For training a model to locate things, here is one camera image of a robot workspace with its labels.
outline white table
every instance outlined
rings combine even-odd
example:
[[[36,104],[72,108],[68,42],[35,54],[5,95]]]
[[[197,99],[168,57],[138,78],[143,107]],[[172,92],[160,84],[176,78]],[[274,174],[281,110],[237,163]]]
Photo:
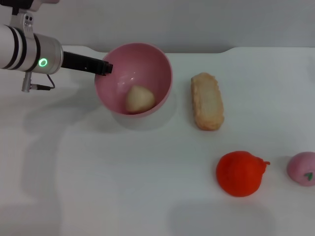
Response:
[[[294,183],[285,168],[290,156],[315,151],[315,49],[168,57],[172,92],[141,120],[106,110],[93,74],[61,69],[56,89],[27,94],[22,72],[0,70],[1,236],[314,234],[315,187]],[[193,123],[190,78],[203,71],[222,92],[217,132]],[[218,159],[234,150],[271,162],[247,198],[226,195],[214,178]]]

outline white wall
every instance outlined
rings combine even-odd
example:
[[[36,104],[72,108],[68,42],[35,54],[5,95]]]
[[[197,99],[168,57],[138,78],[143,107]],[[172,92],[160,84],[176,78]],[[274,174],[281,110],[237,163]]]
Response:
[[[8,24],[10,9],[0,7]],[[166,52],[315,46],[314,0],[61,0],[35,13],[35,32],[108,51],[142,41]]]

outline toast slice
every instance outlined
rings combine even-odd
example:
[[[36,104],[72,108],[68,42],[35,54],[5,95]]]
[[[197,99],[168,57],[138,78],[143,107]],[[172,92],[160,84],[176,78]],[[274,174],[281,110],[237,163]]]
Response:
[[[200,73],[191,79],[193,115],[202,130],[217,130],[221,127],[223,103],[218,82],[208,73]]]

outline cable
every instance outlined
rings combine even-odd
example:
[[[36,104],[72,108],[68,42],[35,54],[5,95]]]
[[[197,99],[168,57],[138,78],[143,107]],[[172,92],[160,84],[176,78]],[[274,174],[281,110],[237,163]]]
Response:
[[[51,89],[54,89],[56,87],[54,81],[50,78],[49,75],[47,75],[47,77],[50,80],[51,84],[53,85],[52,87],[46,86],[46,85],[31,84],[31,89],[33,89],[33,90],[48,90],[48,91]]]
[[[56,88],[54,81],[50,78],[49,75],[47,75],[48,79],[50,80],[51,84],[53,85],[52,87],[50,87],[51,89]]]

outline pink peach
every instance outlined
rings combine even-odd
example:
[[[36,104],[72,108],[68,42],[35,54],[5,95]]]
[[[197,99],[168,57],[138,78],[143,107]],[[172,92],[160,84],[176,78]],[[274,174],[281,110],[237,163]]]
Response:
[[[315,152],[301,152],[292,157],[287,166],[287,173],[300,185],[315,185]]]

